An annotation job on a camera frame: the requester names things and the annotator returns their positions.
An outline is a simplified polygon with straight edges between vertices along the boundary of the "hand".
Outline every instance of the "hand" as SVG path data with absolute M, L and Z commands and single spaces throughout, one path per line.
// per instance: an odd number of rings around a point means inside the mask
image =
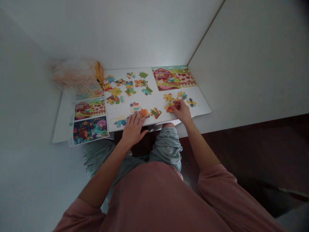
M 149 130 L 144 130 L 141 133 L 142 126 L 146 120 L 146 117 L 143 117 L 141 120 L 141 114 L 135 113 L 130 115 L 126 126 L 123 130 L 122 139 L 120 143 L 128 146 L 129 149 L 134 145 L 137 144 Z
M 174 101 L 174 106 L 170 106 L 174 114 L 186 126 L 188 123 L 193 122 L 190 114 L 189 106 L 183 100 Z

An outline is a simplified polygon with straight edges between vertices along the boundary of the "knee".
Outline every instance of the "knee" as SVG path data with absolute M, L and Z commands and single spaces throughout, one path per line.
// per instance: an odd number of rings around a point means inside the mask
M 162 129 L 165 128 L 165 127 L 173 127 L 173 128 L 175 128 L 175 125 L 170 122 L 170 123 L 164 124 Z

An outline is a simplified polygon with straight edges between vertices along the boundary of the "forearm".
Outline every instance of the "forearm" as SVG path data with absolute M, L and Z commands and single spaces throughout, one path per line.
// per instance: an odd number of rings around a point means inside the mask
M 188 133 L 189 141 L 200 170 L 206 167 L 220 164 L 220 161 L 213 153 L 193 121 L 184 124 Z
M 78 198 L 95 208 L 101 207 L 129 149 L 127 144 L 120 141 Z

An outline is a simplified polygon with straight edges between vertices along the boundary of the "person's left hand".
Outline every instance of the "person's left hand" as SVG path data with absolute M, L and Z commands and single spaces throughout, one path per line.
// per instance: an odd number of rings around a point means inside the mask
M 143 117 L 141 120 L 141 114 L 135 113 L 130 115 L 126 126 L 123 130 L 121 143 L 131 148 L 134 144 L 137 144 L 149 130 L 144 130 L 141 133 L 142 126 L 146 120 L 146 117 Z

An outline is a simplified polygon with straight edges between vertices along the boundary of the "pink sleeve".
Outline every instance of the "pink sleeve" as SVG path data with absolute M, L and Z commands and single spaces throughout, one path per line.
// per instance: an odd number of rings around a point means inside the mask
M 98 231 L 105 214 L 77 198 L 64 212 L 54 231 Z
M 222 164 L 200 173 L 201 197 L 233 231 L 285 231 Z

